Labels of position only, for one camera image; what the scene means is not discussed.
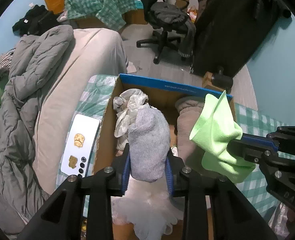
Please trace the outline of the black office chair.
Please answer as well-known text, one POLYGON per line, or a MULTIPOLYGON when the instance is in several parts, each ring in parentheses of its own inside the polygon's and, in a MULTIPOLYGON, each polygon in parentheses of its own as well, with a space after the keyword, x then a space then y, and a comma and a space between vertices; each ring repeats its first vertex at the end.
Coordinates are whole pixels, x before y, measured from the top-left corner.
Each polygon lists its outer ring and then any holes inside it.
POLYGON ((196 27, 188 14, 188 0, 142 0, 144 20, 152 26, 153 38, 139 40, 136 46, 156 44, 158 50, 153 59, 160 62, 165 47, 179 53, 181 59, 193 57, 194 35, 196 27))

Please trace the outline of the grey fleece mitt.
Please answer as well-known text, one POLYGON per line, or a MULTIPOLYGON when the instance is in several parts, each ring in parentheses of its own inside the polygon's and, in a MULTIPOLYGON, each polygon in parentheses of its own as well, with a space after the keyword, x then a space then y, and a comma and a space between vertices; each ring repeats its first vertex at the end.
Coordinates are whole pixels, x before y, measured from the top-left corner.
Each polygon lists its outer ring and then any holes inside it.
POLYGON ((196 124, 204 107, 204 99, 187 96, 176 101, 177 118, 177 149, 178 156, 184 164, 193 170, 203 173, 202 158, 205 151, 189 139, 192 128, 196 124))

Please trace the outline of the beige mattress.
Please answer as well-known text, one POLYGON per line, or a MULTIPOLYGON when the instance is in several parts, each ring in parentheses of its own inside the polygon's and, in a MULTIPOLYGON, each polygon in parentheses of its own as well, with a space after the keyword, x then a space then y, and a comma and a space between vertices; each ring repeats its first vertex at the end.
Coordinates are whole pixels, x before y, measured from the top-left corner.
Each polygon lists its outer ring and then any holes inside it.
POLYGON ((41 188, 55 190, 59 161, 75 108, 88 80, 97 74, 126 72, 128 59, 120 34, 105 28, 75 29, 41 105, 35 124, 33 169, 41 188))

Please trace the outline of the light grey knitted sock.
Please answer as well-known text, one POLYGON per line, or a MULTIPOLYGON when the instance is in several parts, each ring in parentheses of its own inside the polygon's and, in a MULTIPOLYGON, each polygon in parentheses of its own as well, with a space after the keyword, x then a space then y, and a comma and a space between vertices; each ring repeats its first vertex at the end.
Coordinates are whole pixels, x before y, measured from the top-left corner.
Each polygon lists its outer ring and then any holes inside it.
POLYGON ((143 108, 129 127, 131 176, 152 183, 162 178, 170 149, 170 129, 163 113, 143 108))

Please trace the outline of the white mesh bath pouf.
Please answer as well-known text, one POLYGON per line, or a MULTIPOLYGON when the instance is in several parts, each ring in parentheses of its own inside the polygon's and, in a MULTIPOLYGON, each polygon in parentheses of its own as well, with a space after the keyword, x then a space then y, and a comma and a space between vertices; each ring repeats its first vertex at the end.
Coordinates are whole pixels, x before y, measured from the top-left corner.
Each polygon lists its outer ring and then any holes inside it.
POLYGON ((112 221, 116 225, 133 224, 139 239, 161 239, 184 213, 170 201, 165 177, 148 183, 129 179, 122 197, 111 198, 112 221))

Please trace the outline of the white smartphone with stickers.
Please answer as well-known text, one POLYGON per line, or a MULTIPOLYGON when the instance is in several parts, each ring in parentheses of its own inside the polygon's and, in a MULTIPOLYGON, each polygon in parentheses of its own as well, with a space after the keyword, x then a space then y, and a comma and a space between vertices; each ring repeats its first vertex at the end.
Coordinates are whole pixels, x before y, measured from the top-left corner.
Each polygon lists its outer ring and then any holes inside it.
POLYGON ((99 127, 99 119, 81 114, 74 117, 62 156, 62 173, 86 177, 99 127))

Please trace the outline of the green checkered cloth on box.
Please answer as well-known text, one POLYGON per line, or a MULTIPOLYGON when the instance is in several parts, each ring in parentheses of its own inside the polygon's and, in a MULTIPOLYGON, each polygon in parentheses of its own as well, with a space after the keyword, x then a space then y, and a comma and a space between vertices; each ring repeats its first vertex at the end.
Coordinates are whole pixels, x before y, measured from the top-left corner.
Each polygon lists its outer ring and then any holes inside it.
POLYGON ((65 9, 69 20, 95 17, 117 31, 126 24, 123 15, 137 7, 135 0, 65 0, 65 9))

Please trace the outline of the grey quilted duvet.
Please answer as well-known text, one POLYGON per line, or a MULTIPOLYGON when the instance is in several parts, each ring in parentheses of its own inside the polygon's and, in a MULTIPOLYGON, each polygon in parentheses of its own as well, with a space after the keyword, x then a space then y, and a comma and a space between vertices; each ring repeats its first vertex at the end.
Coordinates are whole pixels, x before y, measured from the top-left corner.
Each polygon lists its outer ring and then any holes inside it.
POLYGON ((0 104, 0 228, 16 239, 49 195, 40 186, 35 124, 62 58, 74 40, 70 25, 20 39, 0 104))

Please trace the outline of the lime green microfibre cloth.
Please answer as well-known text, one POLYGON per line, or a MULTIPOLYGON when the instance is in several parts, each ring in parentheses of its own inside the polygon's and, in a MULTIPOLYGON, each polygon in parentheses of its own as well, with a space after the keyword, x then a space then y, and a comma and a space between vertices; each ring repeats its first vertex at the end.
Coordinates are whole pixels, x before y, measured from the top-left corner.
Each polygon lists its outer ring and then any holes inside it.
POLYGON ((242 183, 255 164, 227 151, 228 143, 242 138, 242 128, 234 121, 226 92, 219 98, 207 94, 203 110, 192 128, 189 140, 204 150, 202 167, 242 183))

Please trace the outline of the blue cardboard box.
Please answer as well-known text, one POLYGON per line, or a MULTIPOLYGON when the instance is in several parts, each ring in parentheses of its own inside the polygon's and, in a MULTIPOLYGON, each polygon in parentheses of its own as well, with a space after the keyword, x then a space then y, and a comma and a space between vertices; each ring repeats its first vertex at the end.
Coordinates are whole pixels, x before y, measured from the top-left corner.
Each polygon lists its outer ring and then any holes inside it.
POLYGON ((184 222, 184 239, 208 238, 205 188, 218 184, 193 170, 184 155, 171 152, 170 126, 191 113, 177 101, 192 100, 201 110, 188 142, 205 151, 202 166, 227 176, 234 186, 237 159, 227 144, 242 137, 226 93, 183 87, 136 75, 120 75, 102 119, 90 177, 87 238, 112 239, 113 224, 132 224, 139 239, 161 239, 184 222))

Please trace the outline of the black clothes pile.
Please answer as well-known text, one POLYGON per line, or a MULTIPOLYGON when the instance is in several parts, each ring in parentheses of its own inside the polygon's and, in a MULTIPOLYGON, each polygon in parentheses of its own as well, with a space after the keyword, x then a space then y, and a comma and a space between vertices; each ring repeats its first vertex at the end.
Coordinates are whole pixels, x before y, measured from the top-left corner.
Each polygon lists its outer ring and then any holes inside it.
POLYGON ((60 25, 57 18, 58 15, 46 9, 44 5, 35 5, 12 26, 12 30, 13 33, 19 36, 40 36, 49 29, 60 25))

